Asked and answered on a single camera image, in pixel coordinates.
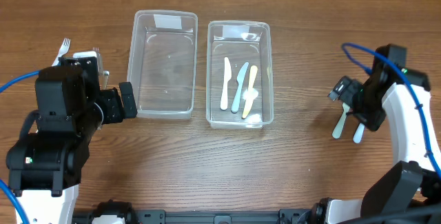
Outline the yellow plastic knife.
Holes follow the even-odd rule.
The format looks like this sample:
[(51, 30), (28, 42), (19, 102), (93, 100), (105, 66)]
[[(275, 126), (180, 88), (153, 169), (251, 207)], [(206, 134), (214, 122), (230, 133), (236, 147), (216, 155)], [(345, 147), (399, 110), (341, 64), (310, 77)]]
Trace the yellow plastic knife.
[(247, 98), (245, 101), (245, 107), (244, 107), (243, 114), (242, 114), (243, 119), (247, 118), (249, 112), (251, 111), (253, 101), (255, 99), (255, 97), (254, 97), (254, 83), (256, 80), (257, 73), (258, 73), (258, 67), (256, 65), (253, 65), (249, 71)]

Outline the light blue plastic knife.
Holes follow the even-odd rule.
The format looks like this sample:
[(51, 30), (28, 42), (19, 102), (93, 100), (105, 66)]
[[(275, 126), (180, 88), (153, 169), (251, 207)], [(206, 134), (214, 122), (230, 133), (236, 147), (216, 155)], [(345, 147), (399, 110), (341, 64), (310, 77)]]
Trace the light blue plastic knife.
[(245, 62), (243, 64), (243, 66), (241, 67), (241, 69), (238, 72), (238, 75), (236, 77), (236, 81), (238, 83), (238, 87), (234, 96), (234, 100), (232, 103), (232, 107), (231, 107), (231, 111), (232, 113), (237, 113), (239, 110), (239, 106), (240, 106), (240, 97), (241, 97), (241, 93), (242, 93), (242, 88), (243, 88), (243, 82), (245, 80), (245, 75), (248, 69), (249, 63)]

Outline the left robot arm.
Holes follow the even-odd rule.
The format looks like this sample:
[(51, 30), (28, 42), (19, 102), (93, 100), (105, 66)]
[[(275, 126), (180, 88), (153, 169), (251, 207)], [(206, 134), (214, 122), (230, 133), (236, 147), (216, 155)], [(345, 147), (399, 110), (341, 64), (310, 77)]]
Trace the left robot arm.
[(133, 87), (107, 89), (98, 52), (59, 57), (36, 75), (37, 109), (6, 154), (3, 190), (18, 223), (71, 223), (90, 141), (102, 125), (136, 117)]

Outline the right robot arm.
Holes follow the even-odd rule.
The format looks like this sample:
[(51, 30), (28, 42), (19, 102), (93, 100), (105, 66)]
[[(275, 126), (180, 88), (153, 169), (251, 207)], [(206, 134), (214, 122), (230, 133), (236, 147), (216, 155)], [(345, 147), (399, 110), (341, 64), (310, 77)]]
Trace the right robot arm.
[(362, 68), (361, 83), (342, 77), (329, 93), (352, 115), (375, 132), (388, 121), (392, 168), (360, 200), (323, 198), (300, 223), (439, 223), (440, 148), (430, 112), (431, 86), (427, 74), (408, 68), (407, 49), (388, 44), (370, 50), (343, 43), (373, 55), (373, 65)]

